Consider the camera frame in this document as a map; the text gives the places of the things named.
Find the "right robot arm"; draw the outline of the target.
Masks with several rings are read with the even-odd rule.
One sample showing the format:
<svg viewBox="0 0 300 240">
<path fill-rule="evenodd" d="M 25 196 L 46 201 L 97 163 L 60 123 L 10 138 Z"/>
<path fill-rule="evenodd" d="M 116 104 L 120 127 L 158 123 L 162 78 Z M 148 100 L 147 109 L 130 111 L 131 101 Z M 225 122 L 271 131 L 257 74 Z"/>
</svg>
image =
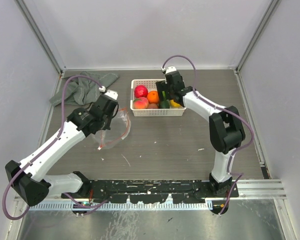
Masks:
<svg viewBox="0 0 300 240">
<path fill-rule="evenodd" d="M 157 82 L 158 92 L 168 100 L 199 114 L 209 125 L 209 139 L 215 149 L 214 165 L 209 174 L 209 191 L 221 197 L 232 185 L 231 170 L 235 151 L 246 138 L 238 109 L 224 107 L 201 95 L 192 86 L 185 86 L 183 77 L 174 67 L 163 68 L 165 80 Z"/>
</svg>

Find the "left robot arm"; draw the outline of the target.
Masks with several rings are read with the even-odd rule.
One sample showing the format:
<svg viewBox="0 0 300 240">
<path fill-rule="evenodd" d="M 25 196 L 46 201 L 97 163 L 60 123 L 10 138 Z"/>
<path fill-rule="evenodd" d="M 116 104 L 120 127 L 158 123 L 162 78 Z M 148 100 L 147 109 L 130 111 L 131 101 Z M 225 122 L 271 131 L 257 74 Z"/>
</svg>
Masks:
<svg viewBox="0 0 300 240">
<path fill-rule="evenodd" d="M 91 182 L 81 172 L 47 173 L 77 143 L 98 131 L 110 129 L 117 106 L 118 93 L 108 90 L 89 109 L 73 110 L 62 127 L 34 153 L 20 162 L 11 160 L 6 164 L 5 171 L 12 188 L 28 206 L 33 207 L 51 195 L 74 193 L 78 198 L 89 195 Z"/>
</svg>

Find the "green avocado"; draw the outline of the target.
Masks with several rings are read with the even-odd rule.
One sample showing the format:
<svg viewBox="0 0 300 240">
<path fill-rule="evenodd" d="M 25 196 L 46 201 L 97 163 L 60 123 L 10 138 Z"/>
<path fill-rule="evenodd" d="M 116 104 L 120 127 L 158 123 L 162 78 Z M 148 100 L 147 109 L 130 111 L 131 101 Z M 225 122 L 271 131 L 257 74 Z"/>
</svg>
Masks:
<svg viewBox="0 0 300 240">
<path fill-rule="evenodd" d="M 160 101 L 158 104 L 160 109 L 169 109 L 170 108 L 170 102 L 168 100 Z"/>
</svg>

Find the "yellow lemon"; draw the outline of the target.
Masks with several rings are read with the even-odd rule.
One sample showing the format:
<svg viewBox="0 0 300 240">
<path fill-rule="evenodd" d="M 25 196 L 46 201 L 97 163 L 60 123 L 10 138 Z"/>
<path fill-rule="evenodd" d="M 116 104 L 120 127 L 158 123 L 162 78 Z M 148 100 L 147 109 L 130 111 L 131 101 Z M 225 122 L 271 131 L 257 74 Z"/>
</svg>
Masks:
<svg viewBox="0 0 300 240">
<path fill-rule="evenodd" d="M 176 103 L 174 100 L 170 100 L 169 104 L 172 108 L 180 108 L 182 107 L 179 103 Z"/>
</svg>

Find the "clear zip top bag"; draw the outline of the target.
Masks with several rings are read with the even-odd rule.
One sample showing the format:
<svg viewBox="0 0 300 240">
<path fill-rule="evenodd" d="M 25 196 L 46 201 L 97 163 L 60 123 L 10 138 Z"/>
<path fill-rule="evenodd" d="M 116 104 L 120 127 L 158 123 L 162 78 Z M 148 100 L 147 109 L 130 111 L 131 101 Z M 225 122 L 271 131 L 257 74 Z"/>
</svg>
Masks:
<svg viewBox="0 0 300 240">
<path fill-rule="evenodd" d="M 118 110 L 117 115 L 112 119 L 110 130 L 100 130 L 92 135 L 92 139 L 98 150 L 107 150 L 115 147 L 122 142 L 130 133 L 131 120 L 129 118 L 127 108 Z"/>
</svg>

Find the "brown passion fruit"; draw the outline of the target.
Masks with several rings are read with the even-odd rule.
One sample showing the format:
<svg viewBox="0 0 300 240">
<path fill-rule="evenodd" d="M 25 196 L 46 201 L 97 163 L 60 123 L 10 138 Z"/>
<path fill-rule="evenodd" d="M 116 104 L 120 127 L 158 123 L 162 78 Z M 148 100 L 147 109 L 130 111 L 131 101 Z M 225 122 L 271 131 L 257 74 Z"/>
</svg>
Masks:
<svg viewBox="0 0 300 240">
<path fill-rule="evenodd" d="M 147 106 L 147 109 L 158 109 L 159 108 L 159 106 L 158 106 L 158 104 L 156 104 L 156 103 L 149 103 L 148 104 L 148 106 Z"/>
</svg>

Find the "pink peach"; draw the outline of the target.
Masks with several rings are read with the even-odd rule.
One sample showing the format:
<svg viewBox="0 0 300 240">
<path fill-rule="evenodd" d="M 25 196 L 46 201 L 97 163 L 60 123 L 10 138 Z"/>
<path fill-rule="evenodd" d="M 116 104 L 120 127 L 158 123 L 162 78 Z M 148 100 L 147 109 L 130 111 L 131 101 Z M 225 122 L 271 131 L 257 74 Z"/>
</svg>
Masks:
<svg viewBox="0 0 300 240">
<path fill-rule="evenodd" d="M 146 97 L 138 97 L 133 100 L 132 107 L 135 110 L 147 109 L 149 105 L 149 101 Z"/>
</svg>

